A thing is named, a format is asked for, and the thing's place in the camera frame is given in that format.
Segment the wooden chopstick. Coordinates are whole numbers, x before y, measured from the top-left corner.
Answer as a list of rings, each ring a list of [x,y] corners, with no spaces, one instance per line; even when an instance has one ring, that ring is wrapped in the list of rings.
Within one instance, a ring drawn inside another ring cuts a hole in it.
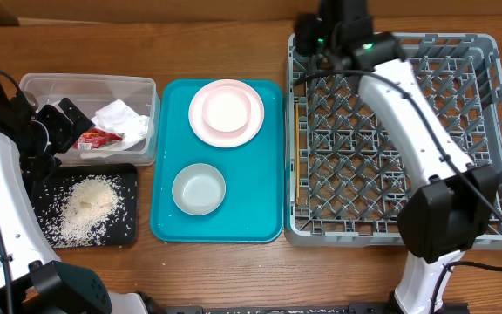
[[[300,127],[299,127],[299,104],[295,103],[295,206],[298,206],[300,199]]]

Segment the grey bowl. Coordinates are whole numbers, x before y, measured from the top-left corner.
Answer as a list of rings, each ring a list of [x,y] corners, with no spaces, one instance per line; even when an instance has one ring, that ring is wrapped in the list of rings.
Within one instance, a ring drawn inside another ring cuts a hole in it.
[[[183,168],[174,178],[175,205],[188,215],[207,215],[223,202],[227,192],[224,176],[215,167],[196,163]]]

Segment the pink bowl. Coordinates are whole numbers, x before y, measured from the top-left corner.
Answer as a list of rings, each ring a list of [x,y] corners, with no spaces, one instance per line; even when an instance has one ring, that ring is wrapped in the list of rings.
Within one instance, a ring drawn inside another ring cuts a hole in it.
[[[234,86],[215,87],[205,98],[202,117],[215,131],[233,133],[249,121],[251,103],[247,95]]]

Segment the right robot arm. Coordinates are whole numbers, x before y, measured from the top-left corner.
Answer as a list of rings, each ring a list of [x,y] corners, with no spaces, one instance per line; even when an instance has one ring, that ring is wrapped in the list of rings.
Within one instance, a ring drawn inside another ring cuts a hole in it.
[[[381,120],[410,177],[412,195],[397,217],[409,255],[392,304],[402,313],[442,311],[452,269],[485,233],[497,174],[476,166],[446,132],[399,41],[373,32],[370,16],[304,13],[294,32],[300,55],[324,54],[334,74],[359,76],[359,96]]]

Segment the pink plate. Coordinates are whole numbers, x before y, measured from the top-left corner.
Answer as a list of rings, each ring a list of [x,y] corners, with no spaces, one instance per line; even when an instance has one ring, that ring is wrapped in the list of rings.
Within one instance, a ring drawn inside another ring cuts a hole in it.
[[[213,130],[202,117],[203,104],[206,96],[215,87],[227,85],[241,89],[247,95],[251,103],[248,123],[242,129],[233,133],[221,133]],[[193,132],[208,145],[220,148],[238,147],[253,139],[261,129],[264,117],[265,109],[258,92],[250,85],[233,79],[215,80],[200,88],[193,96],[188,110],[189,123]]]

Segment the red snack wrapper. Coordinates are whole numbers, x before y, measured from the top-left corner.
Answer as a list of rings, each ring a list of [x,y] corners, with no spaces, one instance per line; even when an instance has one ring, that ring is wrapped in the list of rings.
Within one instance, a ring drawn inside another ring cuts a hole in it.
[[[122,133],[111,133],[97,128],[92,128],[84,133],[73,144],[76,149],[92,150],[105,147],[116,142],[122,141]]]

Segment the white napkin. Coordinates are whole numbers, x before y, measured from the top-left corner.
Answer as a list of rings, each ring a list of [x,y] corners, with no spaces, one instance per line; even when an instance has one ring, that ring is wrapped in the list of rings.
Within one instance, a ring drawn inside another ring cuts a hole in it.
[[[122,133],[120,142],[92,150],[83,150],[83,160],[100,160],[101,162],[132,162],[148,165],[153,162],[149,155],[148,127],[150,117],[136,113],[123,100],[116,99],[107,106],[98,109],[91,118],[93,128],[111,133]]]

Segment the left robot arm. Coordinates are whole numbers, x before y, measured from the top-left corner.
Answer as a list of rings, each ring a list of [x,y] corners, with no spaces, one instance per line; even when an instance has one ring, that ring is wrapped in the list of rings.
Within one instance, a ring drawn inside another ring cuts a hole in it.
[[[67,98],[37,108],[0,83],[0,313],[163,311],[143,292],[110,292],[93,270],[61,262],[38,224],[26,184],[55,172],[58,154],[91,127]]]

